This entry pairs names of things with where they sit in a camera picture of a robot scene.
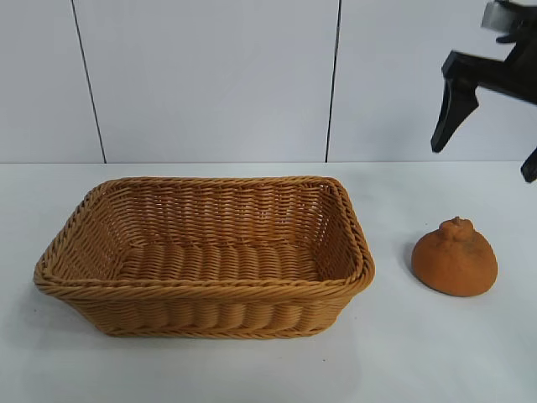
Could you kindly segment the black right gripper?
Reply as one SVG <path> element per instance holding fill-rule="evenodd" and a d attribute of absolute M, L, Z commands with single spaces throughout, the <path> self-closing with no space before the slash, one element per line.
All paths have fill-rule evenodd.
<path fill-rule="evenodd" d="M 451 51 L 441 72 L 444 92 L 435 131 L 430 140 L 434 153 L 440 153 L 464 120 L 479 106 L 476 89 L 536 102 L 536 6 L 510 1 L 486 4 L 481 26 L 500 35 L 497 44 L 513 44 L 503 60 Z M 521 165 L 526 183 L 537 180 L 537 149 Z"/>

